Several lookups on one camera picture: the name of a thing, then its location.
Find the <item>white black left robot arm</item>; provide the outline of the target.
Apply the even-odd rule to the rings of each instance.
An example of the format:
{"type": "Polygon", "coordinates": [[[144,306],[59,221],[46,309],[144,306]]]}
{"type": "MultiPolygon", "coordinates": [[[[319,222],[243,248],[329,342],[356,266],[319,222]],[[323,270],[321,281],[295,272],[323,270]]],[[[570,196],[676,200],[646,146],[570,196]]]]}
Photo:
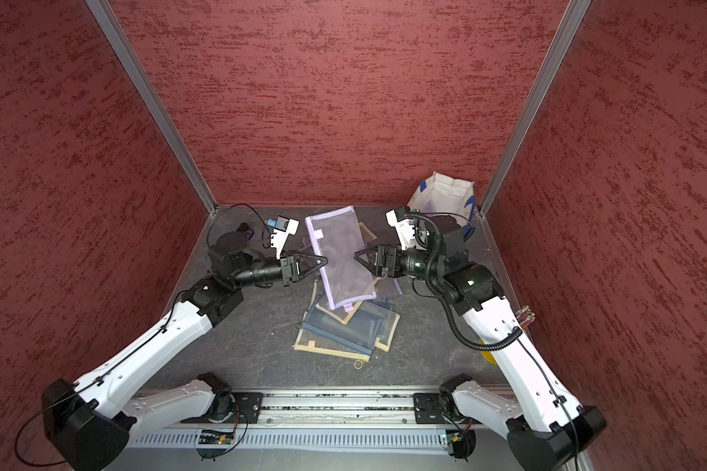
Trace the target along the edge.
{"type": "Polygon", "coordinates": [[[179,352],[226,320],[243,302],[244,288],[287,287],[327,265],[324,256],[284,253],[298,225],[277,219],[270,235],[272,256],[251,248],[247,225],[220,235],[208,247],[208,275],[178,294],[149,330],[74,383],[58,380],[44,391],[45,437],[66,464],[102,470],[133,441],[186,419],[238,426],[241,410],[233,390],[213,373],[146,398],[136,394],[179,352]]]}

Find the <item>purple mesh pencil pouch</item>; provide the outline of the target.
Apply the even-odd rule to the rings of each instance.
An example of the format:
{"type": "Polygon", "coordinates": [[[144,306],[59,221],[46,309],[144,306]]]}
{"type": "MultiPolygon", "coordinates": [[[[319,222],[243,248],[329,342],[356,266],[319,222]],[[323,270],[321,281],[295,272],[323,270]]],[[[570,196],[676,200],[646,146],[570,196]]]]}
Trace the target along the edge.
{"type": "Polygon", "coordinates": [[[312,215],[304,220],[314,254],[327,258],[320,270],[329,308],[345,308],[376,298],[374,277],[355,260],[364,249],[353,206],[312,215]]]}

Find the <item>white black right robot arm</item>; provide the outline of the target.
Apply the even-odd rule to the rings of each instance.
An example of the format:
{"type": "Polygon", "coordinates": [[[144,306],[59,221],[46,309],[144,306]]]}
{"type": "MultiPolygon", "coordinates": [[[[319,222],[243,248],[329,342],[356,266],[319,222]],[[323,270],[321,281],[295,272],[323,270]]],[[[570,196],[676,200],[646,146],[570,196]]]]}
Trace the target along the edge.
{"type": "Polygon", "coordinates": [[[459,343],[491,353],[515,396],[505,400],[458,375],[441,387],[444,416],[475,420],[504,438],[523,469],[579,465],[606,420],[596,407],[582,404],[547,365],[499,281],[469,258],[455,217],[391,210],[386,218],[398,243],[360,250],[357,262],[379,278],[424,282],[459,343]]]}

